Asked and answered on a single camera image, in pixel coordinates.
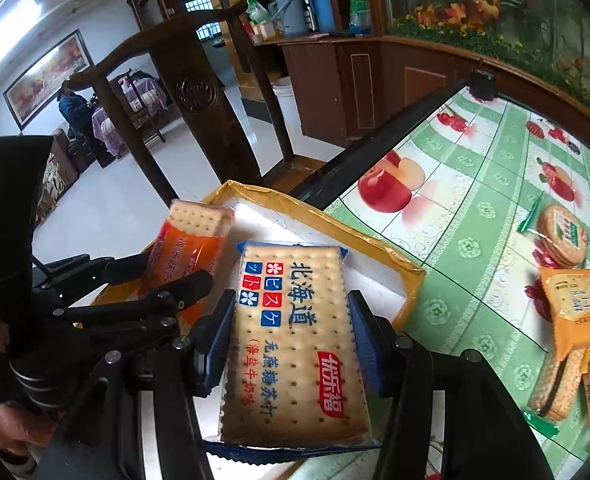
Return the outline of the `person's left hand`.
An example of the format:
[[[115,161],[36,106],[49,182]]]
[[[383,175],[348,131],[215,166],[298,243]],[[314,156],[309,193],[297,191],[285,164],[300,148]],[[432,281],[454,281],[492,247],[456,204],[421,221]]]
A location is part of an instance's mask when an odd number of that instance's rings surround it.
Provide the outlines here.
[[[46,416],[35,415],[7,404],[0,404],[0,450],[17,456],[27,456],[27,445],[45,448],[58,428],[58,423]]]

